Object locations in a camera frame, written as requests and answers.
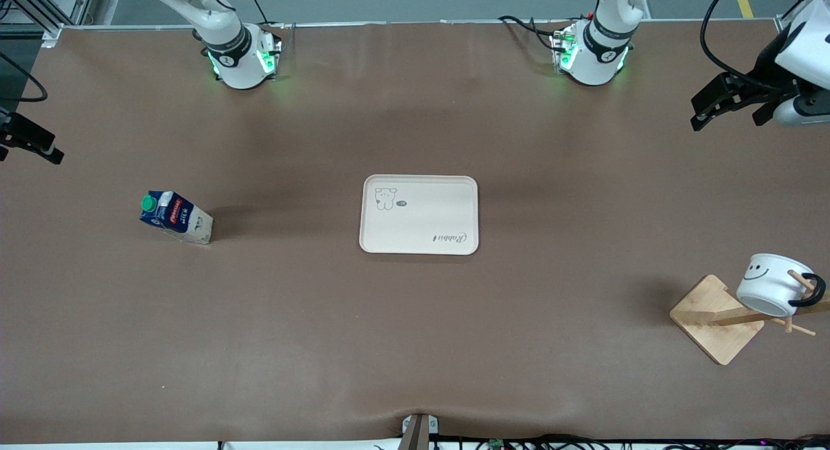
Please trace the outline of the blue white milk carton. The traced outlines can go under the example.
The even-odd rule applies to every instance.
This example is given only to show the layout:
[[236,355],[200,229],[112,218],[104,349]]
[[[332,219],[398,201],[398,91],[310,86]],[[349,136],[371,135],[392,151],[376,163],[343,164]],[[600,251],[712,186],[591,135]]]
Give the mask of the blue white milk carton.
[[146,193],[139,219],[185,243],[208,245],[211,240],[213,217],[173,191]]

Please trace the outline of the white smiley cup black handle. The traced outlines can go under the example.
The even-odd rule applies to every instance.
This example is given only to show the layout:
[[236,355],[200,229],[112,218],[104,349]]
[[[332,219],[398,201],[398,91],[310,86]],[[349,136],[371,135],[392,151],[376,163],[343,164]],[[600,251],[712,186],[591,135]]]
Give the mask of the white smiley cup black handle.
[[817,305],[826,290],[824,278],[803,263],[773,253],[756,253],[736,296],[747,308],[785,318],[800,308]]

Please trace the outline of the wooden cup rack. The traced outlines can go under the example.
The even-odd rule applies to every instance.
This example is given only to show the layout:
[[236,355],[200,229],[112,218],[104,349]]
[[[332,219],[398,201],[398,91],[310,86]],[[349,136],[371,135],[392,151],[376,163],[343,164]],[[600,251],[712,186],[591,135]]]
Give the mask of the wooden cup rack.
[[747,346],[764,326],[782,326],[787,334],[799,332],[815,336],[794,318],[798,315],[830,312],[830,294],[817,305],[800,308],[795,315],[776,318],[747,308],[714,274],[704,276],[670,311],[670,319],[713,361],[727,365]]

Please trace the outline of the white rectangular tray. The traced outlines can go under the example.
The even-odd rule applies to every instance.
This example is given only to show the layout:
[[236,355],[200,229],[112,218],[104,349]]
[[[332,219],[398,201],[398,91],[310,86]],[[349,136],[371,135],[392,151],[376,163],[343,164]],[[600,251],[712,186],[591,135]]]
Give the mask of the white rectangular tray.
[[474,254],[479,187],[468,176],[375,174],[362,185],[359,246],[367,253]]

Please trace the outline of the aluminium frame profile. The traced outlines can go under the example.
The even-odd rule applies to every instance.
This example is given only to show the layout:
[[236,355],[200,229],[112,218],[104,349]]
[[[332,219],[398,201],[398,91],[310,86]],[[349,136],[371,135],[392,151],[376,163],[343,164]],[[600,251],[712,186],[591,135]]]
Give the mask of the aluminium frame profile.
[[56,45],[62,31],[92,21],[95,0],[0,0],[0,40]]

